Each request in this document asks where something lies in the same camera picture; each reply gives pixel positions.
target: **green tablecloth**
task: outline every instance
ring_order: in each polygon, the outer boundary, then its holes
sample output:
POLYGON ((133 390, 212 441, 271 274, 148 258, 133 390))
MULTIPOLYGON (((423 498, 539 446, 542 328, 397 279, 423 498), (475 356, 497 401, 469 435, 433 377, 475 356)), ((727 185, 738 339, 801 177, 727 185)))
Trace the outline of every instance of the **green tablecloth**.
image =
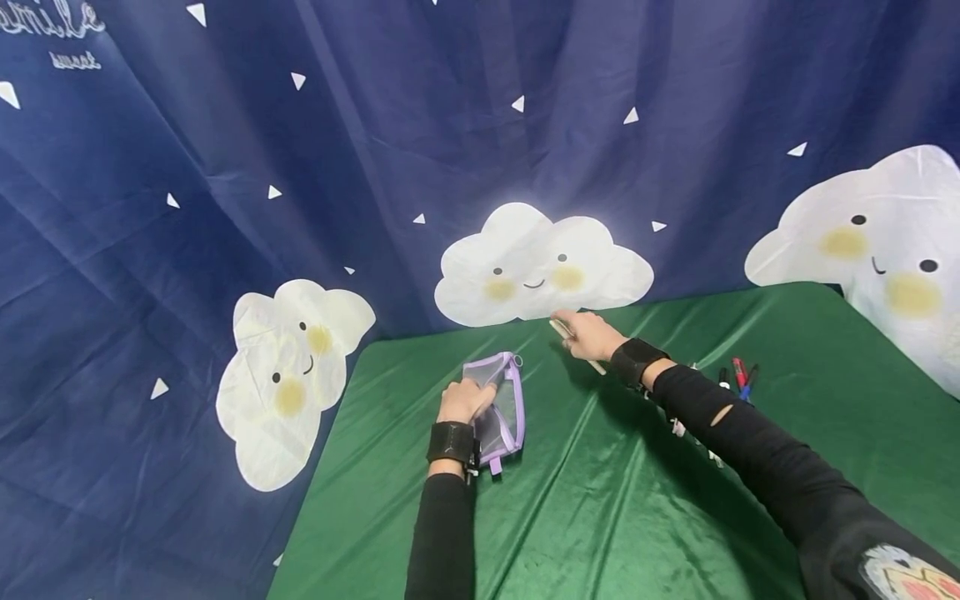
MULTIPOLYGON (((603 314, 711 376, 760 363, 758 408, 960 562, 960 403, 828 288, 603 314)), ((795 552, 730 470, 558 342, 535 321, 364 350, 270 599, 402 596, 441 390, 504 349, 524 360, 527 439, 479 484, 478 598, 802 598, 795 552)))

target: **red marker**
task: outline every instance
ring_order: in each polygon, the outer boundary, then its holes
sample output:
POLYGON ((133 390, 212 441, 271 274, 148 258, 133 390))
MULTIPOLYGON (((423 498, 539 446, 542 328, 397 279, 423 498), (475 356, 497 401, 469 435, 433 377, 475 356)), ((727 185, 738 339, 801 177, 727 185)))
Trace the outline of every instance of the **red marker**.
POLYGON ((747 385, 747 374, 743 368, 743 361, 734 356, 733 373, 736 375, 736 385, 741 390, 747 385))

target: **purple mesh pouch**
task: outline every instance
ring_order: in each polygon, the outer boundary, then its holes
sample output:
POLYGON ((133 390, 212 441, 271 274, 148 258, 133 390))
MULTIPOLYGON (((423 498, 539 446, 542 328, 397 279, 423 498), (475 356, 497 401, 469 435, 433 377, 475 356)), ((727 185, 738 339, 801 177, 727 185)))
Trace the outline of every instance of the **purple mesh pouch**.
POLYGON ((523 447, 526 422, 523 416, 523 392, 520 389, 520 367, 523 361, 512 352, 500 352, 490 358, 464 365, 464 377, 480 387, 496 384, 493 405, 473 422, 480 441, 480 466, 490 465, 490 472, 499 474, 500 459, 523 447))

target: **black shirt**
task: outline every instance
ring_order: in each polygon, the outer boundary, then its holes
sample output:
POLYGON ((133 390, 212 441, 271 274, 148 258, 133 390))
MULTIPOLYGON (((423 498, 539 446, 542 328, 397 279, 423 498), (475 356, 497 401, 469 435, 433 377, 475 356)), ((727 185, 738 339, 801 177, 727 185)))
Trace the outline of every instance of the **black shirt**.
MULTIPOLYGON (((960 569, 753 405, 680 365, 660 374, 652 398, 737 472, 797 547, 808 598, 960 600, 960 569), (730 412, 711 426, 727 406, 730 412)), ((427 479, 407 571, 408 599, 473 598, 471 492, 456 475, 427 479)))

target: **black wristband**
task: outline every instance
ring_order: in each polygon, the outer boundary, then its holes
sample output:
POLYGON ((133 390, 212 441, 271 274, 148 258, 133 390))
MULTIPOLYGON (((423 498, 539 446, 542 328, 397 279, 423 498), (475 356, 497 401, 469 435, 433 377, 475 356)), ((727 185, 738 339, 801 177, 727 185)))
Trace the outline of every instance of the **black wristband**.
POLYGON ((634 338, 620 345, 610 358, 610 366, 630 386, 639 386, 643 372, 650 363, 661 358, 670 358, 663 350, 634 338))
POLYGON ((430 429, 430 446, 426 451, 429 463, 448 458, 463 463, 464 468, 473 467, 473 425, 456 421, 434 423, 430 429))

